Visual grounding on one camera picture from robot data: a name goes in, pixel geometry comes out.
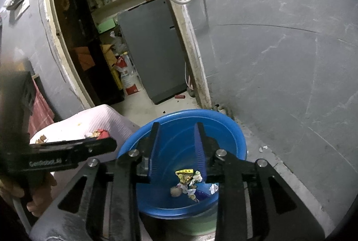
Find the left hand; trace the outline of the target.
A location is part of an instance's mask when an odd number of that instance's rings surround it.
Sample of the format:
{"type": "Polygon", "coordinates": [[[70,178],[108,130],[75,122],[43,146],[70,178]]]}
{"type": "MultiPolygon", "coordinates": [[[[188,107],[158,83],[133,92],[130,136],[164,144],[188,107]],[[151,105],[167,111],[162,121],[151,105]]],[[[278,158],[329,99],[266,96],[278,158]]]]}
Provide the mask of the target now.
{"type": "MultiPolygon", "coordinates": [[[[57,186],[57,182],[54,176],[48,173],[44,184],[31,189],[32,200],[26,204],[26,207],[33,216],[40,217],[52,203],[51,191],[53,186],[57,186]]],[[[11,208],[15,208],[13,198],[22,198],[24,195],[25,192],[19,185],[1,176],[1,197],[11,208]]]]}

